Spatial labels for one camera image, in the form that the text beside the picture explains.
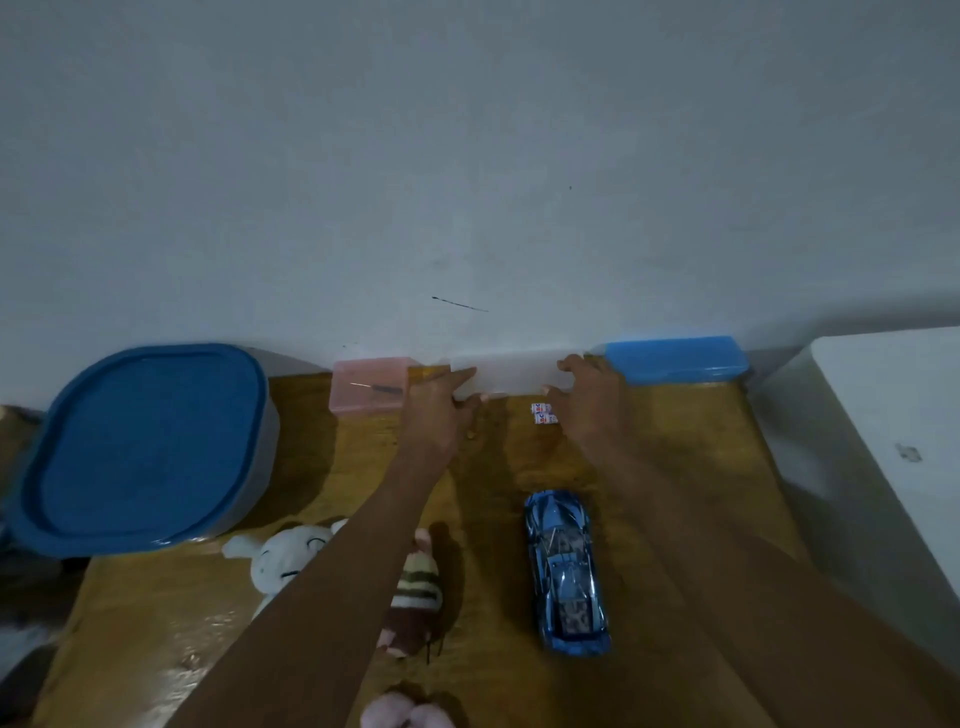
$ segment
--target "wooden table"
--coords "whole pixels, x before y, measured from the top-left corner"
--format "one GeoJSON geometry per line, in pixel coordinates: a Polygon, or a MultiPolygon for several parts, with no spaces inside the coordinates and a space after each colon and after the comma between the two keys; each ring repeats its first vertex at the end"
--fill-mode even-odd
{"type": "MultiPolygon", "coordinates": [[[[329,375],[271,382],[281,421],[274,477],[242,528],[266,536],[288,522],[329,522],[353,513],[376,487],[396,449],[396,416],[338,423],[326,409],[329,385],[329,375]]],[[[668,473],[805,558],[737,385],[648,387],[632,398],[637,436],[668,473]]],[[[423,513],[445,581],[443,652],[429,665],[423,654],[374,656],[351,725],[398,683],[438,696],[458,725],[468,719],[474,728],[772,725],[595,472],[559,427],[534,425],[535,399],[482,408],[423,513]],[[601,658],[546,653],[533,628],[522,505],[554,487],[579,493],[593,519],[613,639],[601,658]]],[[[220,554],[225,538],[94,559],[35,724],[162,725],[260,601],[249,562],[220,554]]]]}

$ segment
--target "pink plush toy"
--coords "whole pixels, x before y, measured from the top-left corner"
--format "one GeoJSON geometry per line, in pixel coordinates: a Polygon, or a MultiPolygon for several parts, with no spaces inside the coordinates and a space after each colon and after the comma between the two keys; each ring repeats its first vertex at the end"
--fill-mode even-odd
{"type": "Polygon", "coordinates": [[[360,728],[454,728],[453,721],[431,703],[417,705],[400,692],[380,695],[360,716],[360,728]]]}

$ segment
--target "right hand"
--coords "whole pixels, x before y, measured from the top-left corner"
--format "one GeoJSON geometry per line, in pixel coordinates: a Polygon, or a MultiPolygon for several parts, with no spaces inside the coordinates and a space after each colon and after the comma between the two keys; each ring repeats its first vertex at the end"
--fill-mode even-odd
{"type": "Polygon", "coordinates": [[[546,386],[543,393],[584,457],[596,467],[612,451],[629,449],[630,407],[623,376],[606,359],[586,361],[575,353],[558,361],[557,369],[573,374],[573,391],[546,386]]]}

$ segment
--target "clear plastic box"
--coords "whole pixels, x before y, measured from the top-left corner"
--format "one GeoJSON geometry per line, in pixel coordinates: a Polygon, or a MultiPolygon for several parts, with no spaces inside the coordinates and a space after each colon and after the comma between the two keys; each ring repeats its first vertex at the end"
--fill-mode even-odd
{"type": "Polygon", "coordinates": [[[407,368],[419,365],[406,357],[338,361],[333,365],[330,411],[342,417],[399,409],[407,395],[407,368]]]}

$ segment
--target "toy car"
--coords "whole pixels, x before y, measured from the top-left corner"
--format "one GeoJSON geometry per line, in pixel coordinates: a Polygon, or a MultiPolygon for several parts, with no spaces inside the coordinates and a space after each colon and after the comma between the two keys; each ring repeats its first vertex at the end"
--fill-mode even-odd
{"type": "Polygon", "coordinates": [[[567,655],[607,652],[607,616],[580,499],[568,491],[534,493],[524,504],[524,522],[543,643],[567,655]]]}

